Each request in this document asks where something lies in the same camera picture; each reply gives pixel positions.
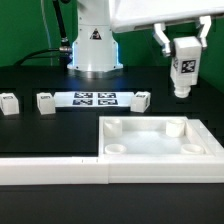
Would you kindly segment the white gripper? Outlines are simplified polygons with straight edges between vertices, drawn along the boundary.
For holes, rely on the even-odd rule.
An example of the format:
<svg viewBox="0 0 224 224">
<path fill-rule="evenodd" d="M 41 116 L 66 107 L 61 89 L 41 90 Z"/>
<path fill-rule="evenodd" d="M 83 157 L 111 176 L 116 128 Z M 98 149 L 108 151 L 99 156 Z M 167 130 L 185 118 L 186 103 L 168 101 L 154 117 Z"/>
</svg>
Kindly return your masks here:
<svg viewBox="0 0 224 224">
<path fill-rule="evenodd" d="M 224 15 L 224 0 L 109 0 L 110 24 L 115 33 L 148 29 L 162 48 L 164 57 L 171 55 L 166 26 L 196 20 L 197 39 L 207 48 L 210 16 Z"/>
</svg>

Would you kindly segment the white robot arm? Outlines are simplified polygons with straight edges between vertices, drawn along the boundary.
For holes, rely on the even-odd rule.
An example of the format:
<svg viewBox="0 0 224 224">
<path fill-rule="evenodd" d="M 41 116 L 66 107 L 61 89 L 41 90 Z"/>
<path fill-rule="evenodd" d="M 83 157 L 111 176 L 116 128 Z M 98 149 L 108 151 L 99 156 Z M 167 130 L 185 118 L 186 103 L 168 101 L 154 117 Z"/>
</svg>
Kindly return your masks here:
<svg viewBox="0 0 224 224">
<path fill-rule="evenodd" d="M 115 33 L 153 29 L 163 55 L 171 55 L 164 30 L 197 21 L 198 38 L 206 46 L 211 18 L 224 15 L 224 0 L 77 0 L 78 36 L 72 45 L 71 72 L 103 75 L 120 70 Z"/>
</svg>

